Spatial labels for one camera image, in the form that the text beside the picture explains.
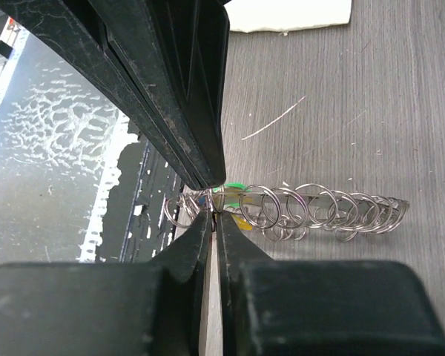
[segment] scratch mark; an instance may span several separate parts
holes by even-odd
[[[364,52],[364,50],[366,49],[366,47],[369,46],[369,44],[371,43],[371,39],[364,45],[363,49],[361,50],[360,53]]]
[[[362,113],[360,113],[359,115],[357,115],[353,120],[349,121],[347,124],[343,125],[341,127],[340,130],[335,131],[334,134],[332,134],[331,136],[329,136],[327,139],[325,139],[323,142],[321,142],[317,147],[312,148],[310,151],[304,153],[302,156],[306,156],[307,154],[310,154],[311,152],[313,152],[314,150],[317,150],[319,148],[322,148],[323,145],[325,145],[325,143],[327,141],[329,141],[330,139],[332,139],[334,136],[338,135],[344,128],[346,128],[347,126],[349,126],[350,124],[352,124],[354,121],[356,121],[357,119],[359,119],[360,117],[362,117],[362,115],[364,115],[367,111],[363,111]]]
[[[47,252],[47,246],[44,247],[44,252],[46,252],[46,259],[47,259],[47,261],[51,262],[50,254],[48,254],[48,252]]]
[[[274,174],[274,173],[280,171],[282,168],[283,168],[283,167],[280,167],[280,168],[276,169],[275,171],[268,172],[267,175],[270,176],[271,174]]]
[[[304,100],[305,98],[306,98],[305,96],[301,97],[295,104],[293,104],[290,108],[288,108],[287,110],[285,110],[285,111],[282,113],[282,115],[280,115],[279,117],[277,117],[277,118],[276,118],[275,120],[273,120],[272,122],[268,123],[266,126],[264,126],[263,128],[261,128],[260,130],[255,131],[254,133],[250,134],[250,135],[247,136],[247,137],[244,137],[244,138],[243,138],[243,141],[244,141],[245,139],[249,139],[249,138],[251,138],[251,137],[253,137],[253,136],[259,134],[260,132],[262,132],[262,131],[264,131],[266,128],[268,128],[269,126],[273,125],[275,122],[277,122],[277,121],[279,121],[280,119],[282,119],[287,113],[289,113],[290,111],[294,110],[295,107],[296,107],[298,104],[300,104],[300,102],[301,102],[302,100]]]

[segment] gray wooden surface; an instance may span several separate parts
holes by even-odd
[[[255,240],[277,259],[404,262],[445,327],[445,0],[354,0],[349,26],[231,34],[222,120],[229,182],[409,200],[385,236]]]

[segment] green object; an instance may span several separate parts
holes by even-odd
[[[232,182],[232,183],[226,183],[224,184],[225,191],[243,191],[246,188],[246,186],[242,183],[238,182]],[[218,192],[219,188],[213,189],[213,192]],[[227,204],[226,206],[231,206],[232,208],[239,208],[238,202],[233,202],[231,204]]]

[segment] coiled spring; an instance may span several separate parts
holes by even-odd
[[[397,228],[409,210],[405,200],[345,193],[319,184],[304,184],[295,189],[262,185],[220,187],[182,193],[166,202],[166,217],[180,228],[189,225],[177,222],[170,214],[172,203],[186,212],[191,221],[204,207],[219,213],[229,211],[237,222],[243,222],[242,226],[238,223],[240,227],[259,228],[272,241],[301,240],[309,229],[315,228],[332,231],[341,242],[350,241],[357,234],[385,234]]]

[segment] white paper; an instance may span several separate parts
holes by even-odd
[[[289,32],[347,24],[352,0],[231,0],[231,31]]]

